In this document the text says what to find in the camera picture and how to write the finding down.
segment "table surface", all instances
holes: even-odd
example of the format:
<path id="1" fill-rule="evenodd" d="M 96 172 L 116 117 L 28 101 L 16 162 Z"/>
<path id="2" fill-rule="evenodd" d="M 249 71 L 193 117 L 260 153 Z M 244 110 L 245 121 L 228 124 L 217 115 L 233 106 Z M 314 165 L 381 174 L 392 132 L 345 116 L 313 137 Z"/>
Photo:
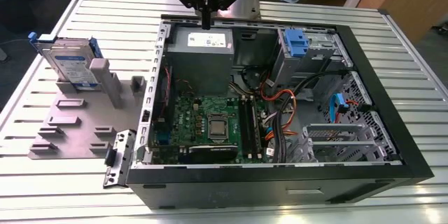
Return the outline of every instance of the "table surface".
<path id="1" fill-rule="evenodd" d="M 161 14 L 192 14 L 177 0 L 72 0 L 58 36 L 97 38 L 120 79 L 152 67 Z M 413 135 L 434 178 L 354 204 L 150 210 L 129 189 L 102 189 L 101 159 L 30 160 L 28 147 L 46 117 L 56 74 L 36 57 L 0 114 L 0 220 L 101 223 L 440 223 L 448 222 L 445 89 L 412 45 L 376 10 L 261 2 L 261 18 L 348 25 Z"/>

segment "power supply label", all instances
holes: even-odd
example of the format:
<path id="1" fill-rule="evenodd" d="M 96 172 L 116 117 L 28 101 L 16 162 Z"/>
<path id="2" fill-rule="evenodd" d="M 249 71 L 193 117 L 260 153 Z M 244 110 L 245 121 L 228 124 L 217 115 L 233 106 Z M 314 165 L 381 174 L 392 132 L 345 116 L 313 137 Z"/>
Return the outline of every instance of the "power supply label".
<path id="1" fill-rule="evenodd" d="M 97 80 L 88 69 L 85 57 L 54 56 L 54 62 L 77 89 L 92 90 L 92 87 L 97 86 Z"/>
<path id="2" fill-rule="evenodd" d="M 225 34 L 190 33 L 188 34 L 189 47 L 225 47 Z"/>

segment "cpu socket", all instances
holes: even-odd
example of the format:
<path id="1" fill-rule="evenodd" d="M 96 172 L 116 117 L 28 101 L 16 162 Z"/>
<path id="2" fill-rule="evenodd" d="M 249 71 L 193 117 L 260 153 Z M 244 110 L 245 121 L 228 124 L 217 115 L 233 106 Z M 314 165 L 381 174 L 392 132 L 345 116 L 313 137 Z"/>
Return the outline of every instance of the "cpu socket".
<path id="1" fill-rule="evenodd" d="M 225 114 L 209 114 L 208 118 L 208 139 L 213 143 L 222 143 L 229 139 L 228 116 Z"/>

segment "metal bracket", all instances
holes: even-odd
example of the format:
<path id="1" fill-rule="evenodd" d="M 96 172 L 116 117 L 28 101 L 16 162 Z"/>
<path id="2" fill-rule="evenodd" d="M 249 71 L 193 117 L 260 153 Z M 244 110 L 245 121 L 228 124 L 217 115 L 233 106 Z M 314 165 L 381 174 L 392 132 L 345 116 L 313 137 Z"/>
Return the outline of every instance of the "metal bracket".
<path id="1" fill-rule="evenodd" d="M 126 178 L 132 160 L 132 151 L 136 132 L 125 130 L 117 133 L 113 146 L 108 146 L 104 164 L 108 166 L 102 188 L 128 188 Z"/>

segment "ram slot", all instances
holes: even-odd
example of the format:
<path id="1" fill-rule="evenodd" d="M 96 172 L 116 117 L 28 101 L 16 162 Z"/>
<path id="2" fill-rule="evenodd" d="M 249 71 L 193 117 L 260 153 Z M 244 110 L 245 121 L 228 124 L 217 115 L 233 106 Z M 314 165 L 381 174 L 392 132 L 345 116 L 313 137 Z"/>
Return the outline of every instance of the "ram slot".
<path id="1" fill-rule="evenodd" d="M 242 155 L 249 158 L 256 158 L 260 153 L 258 125 L 253 104 L 252 100 L 240 99 L 238 101 Z"/>

